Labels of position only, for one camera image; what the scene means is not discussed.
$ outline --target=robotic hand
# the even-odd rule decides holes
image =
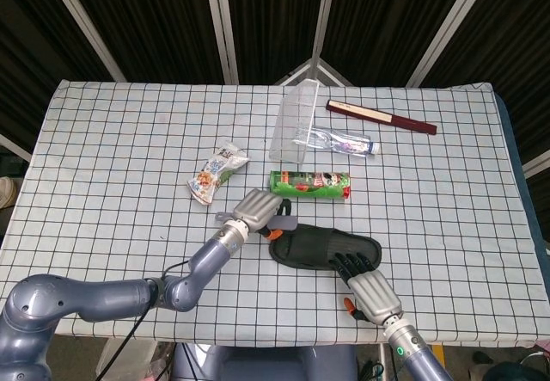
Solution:
[[[100,322],[144,316],[151,308],[186,311],[195,307],[211,279],[247,241],[250,232],[267,233],[267,223],[283,198],[253,190],[216,234],[189,260],[185,278],[80,282],[35,275],[12,289],[0,315],[0,380],[50,381],[46,351],[63,316],[77,313]]]
[[[403,318],[394,289],[364,255],[336,254],[331,264],[355,295],[357,308],[346,299],[348,311],[356,319],[384,328],[390,347],[404,359],[415,380],[452,381],[418,331]]]

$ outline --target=floor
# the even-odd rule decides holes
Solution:
[[[94,381],[95,366],[99,360],[101,350],[105,344],[105,339],[71,337],[56,335],[47,355],[47,361],[52,368],[54,381]],[[525,357],[530,349],[525,348],[472,348],[472,347],[445,347],[445,360],[447,369],[455,381],[468,381],[468,368],[472,366],[472,353],[481,350],[487,353],[497,362],[518,361]],[[376,359],[378,357],[377,345],[364,345],[357,349],[357,358],[359,365],[366,362],[367,359]],[[533,359],[532,365],[535,368],[543,370],[544,366],[539,359]],[[396,367],[401,368],[399,361]],[[387,368],[389,378],[392,379],[393,371],[391,366]],[[398,372],[400,381],[412,380],[406,371]]]

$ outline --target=snack bag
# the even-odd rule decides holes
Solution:
[[[201,204],[209,205],[219,187],[248,160],[244,151],[230,142],[225,143],[206,162],[199,174],[187,181],[192,196]]]

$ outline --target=orange part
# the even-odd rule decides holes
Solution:
[[[353,312],[357,309],[349,298],[344,298],[344,305],[350,315],[353,315]]]
[[[266,238],[270,241],[274,241],[275,239],[280,238],[281,235],[283,235],[283,231],[280,229],[270,230],[269,235],[267,235]]]

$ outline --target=black grid line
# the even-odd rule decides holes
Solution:
[[[270,170],[296,169],[268,159],[289,89],[62,82],[0,253],[2,304],[30,273],[136,279],[189,258],[219,227],[215,212],[267,187]],[[429,121],[438,135],[330,114],[329,98]],[[350,173],[351,198],[292,199],[300,222],[378,240],[380,269],[427,341],[548,338],[550,306],[491,86],[320,88],[317,105],[317,126],[364,132],[382,152],[310,151],[302,170]],[[186,181],[224,140],[251,161],[202,206]],[[153,310],[136,337],[256,347],[382,340],[380,329],[347,315],[350,295],[332,272],[278,265],[252,235],[196,309]],[[68,316],[58,332],[124,336],[132,323]]]

